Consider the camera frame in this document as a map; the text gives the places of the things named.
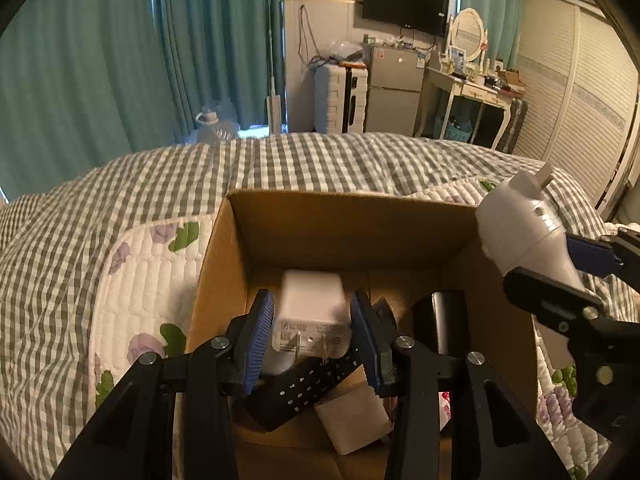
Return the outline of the white cylindrical plug device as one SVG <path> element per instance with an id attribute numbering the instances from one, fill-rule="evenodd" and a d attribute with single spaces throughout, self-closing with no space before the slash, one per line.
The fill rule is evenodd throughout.
<path id="1" fill-rule="evenodd" d="M 552 179 L 552 167 L 545 164 L 534 174 L 522 170 L 497 185 L 476 208 L 478 236 L 501 274 L 521 266 L 582 290 L 564 226 L 544 199 Z"/>

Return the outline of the white tube red cap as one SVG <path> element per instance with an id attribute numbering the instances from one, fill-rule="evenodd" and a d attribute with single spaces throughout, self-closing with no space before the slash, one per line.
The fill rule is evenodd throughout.
<path id="1" fill-rule="evenodd" d="M 314 406 L 338 455 L 345 456 L 386 438 L 394 429 L 398 397 L 381 399 L 366 383 L 332 393 Z"/>

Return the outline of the black remote control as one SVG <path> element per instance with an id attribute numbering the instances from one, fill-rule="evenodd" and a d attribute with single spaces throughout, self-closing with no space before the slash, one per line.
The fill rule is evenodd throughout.
<path id="1" fill-rule="evenodd" d="M 276 430 L 313 408 L 360 365 L 354 344 L 341 358 L 325 363 L 320 358 L 306 359 L 281 375 L 264 379 L 244 399 L 244 408 L 263 430 Z"/>

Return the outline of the white power adapter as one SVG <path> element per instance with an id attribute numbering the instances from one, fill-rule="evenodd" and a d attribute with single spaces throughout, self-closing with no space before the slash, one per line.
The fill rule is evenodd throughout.
<path id="1" fill-rule="evenodd" d="M 278 376 L 298 362 L 339 359 L 352 340 L 349 306 L 335 273 L 287 270 L 274 295 L 270 343 L 262 374 Z"/>

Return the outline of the floral quilted bedspread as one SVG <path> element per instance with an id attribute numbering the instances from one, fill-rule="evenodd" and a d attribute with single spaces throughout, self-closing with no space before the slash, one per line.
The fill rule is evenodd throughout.
<path id="1" fill-rule="evenodd" d="M 94 308 L 90 360 L 94 382 L 104 389 L 124 376 L 147 351 L 161 356 L 188 348 L 198 279 L 217 215 L 201 214 L 154 221 L 124 234 L 107 259 Z M 534 332 L 537 406 L 547 403 L 551 367 L 542 360 L 542 341 Z"/>

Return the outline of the open cardboard box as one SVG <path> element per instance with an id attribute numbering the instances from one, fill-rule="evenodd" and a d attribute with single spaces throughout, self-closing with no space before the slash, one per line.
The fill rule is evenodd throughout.
<path id="1" fill-rule="evenodd" d="M 285 270 L 338 274 L 346 292 L 385 298 L 410 332 L 411 307 L 442 289 L 465 293 L 473 348 L 527 411 L 537 406 L 530 315 L 509 304 L 470 206 L 378 194 L 239 190 L 221 204 L 198 279 L 186 345 L 222 334 Z"/>

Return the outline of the white louvered wardrobe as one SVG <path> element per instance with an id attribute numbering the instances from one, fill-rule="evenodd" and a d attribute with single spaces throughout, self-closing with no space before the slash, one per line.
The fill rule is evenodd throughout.
<path id="1" fill-rule="evenodd" d="M 516 68 L 527 112 L 514 154 L 567 171 L 607 217 L 639 130 L 639 74 L 622 40 L 591 4 L 525 0 Z"/>

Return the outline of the white dressing table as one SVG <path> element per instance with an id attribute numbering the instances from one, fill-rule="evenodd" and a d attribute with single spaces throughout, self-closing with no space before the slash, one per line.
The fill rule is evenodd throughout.
<path id="1" fill-rule="evenodd" d="M 436 94 L 433 89 L 448 94 L 445 111 L 439 128 L 427 128 L 427 123 L 437 117 Z M 473 122 L 473 130 L 469 142 L 473 143 L 477 137 L 478 128 L 486 107 L 493 107 L 502 111 L 502 122 L 494 140 L 491 141 L 492 150 L 512 153 L 524 122 L 527 103 L 520 96 L 508 96 L 506 93 L 491 89 L 474 82 L 463 80 L 427 67 L 425 69 L 418 114 L 414 125 L 413 136 L 431 136 L 433 139 L 444 140 L 446 127 L 451 118 L 454 101 L 464 99 L 466 102 L 480 104 L 477 118 Z"/>

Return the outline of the grey checked blanket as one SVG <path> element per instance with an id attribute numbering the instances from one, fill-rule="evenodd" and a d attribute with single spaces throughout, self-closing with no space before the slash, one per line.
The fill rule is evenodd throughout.
<path id="1" fill-rule="evenodd" d="M 381 193 L 475 205 L 533 159 L 384 133 L 286 134 L 171 146 L 114 159 L 1 211 L 1 433 L 26 472 L 52 476 L 88 407 L 118 375 L 89 346 L 101 278 L 130 255 L 128 232 L 160 249 L 152 224 L 201 219 L 204 252 L 238 188 Z"/>

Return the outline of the grey mini fridge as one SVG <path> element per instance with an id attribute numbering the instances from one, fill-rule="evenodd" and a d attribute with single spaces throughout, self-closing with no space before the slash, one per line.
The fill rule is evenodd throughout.
<path id="1" fill-rule="evenodd" d="M 413 135 L 424 68 L 424 57 L 415 50 L 371 48 L 367 132 Z"/>

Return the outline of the white suitcase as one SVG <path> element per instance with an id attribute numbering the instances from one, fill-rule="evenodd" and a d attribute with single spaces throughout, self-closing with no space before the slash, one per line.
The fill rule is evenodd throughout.
<path id="1" fill-rule="evenodd" d="M 326 64 L 314 72 L 314 130 L 363 133 L 368 70 L 363 65 Z"/>

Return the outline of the clear water jug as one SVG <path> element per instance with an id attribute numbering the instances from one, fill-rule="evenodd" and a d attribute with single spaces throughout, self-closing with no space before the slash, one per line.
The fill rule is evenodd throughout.
<path id="1" fill-rule="evenodd" d="M 218 103 L 204 107 L 195 116 L 196 140 L 198 143 L 217 144 L 239 139 L 239 124 L 231 105 Z"/>

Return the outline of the teal curtain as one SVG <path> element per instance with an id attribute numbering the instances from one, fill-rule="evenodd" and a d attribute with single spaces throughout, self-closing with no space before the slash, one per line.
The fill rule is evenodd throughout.
<path id="1" fill-rule="evenodd" d="M 180 143 L 201 110 L 267 120 L 281 0 L 1 0 L 1 188 L 49 191 Z"/>

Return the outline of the black wall television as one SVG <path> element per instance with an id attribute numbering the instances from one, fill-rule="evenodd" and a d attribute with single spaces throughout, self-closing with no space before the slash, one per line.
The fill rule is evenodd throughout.
<path id="1" fill-rule="evenodd" d="M 414 29 L 434 37 L 446 36 L 449 0 L 362 0 L 362 17 Z"/>

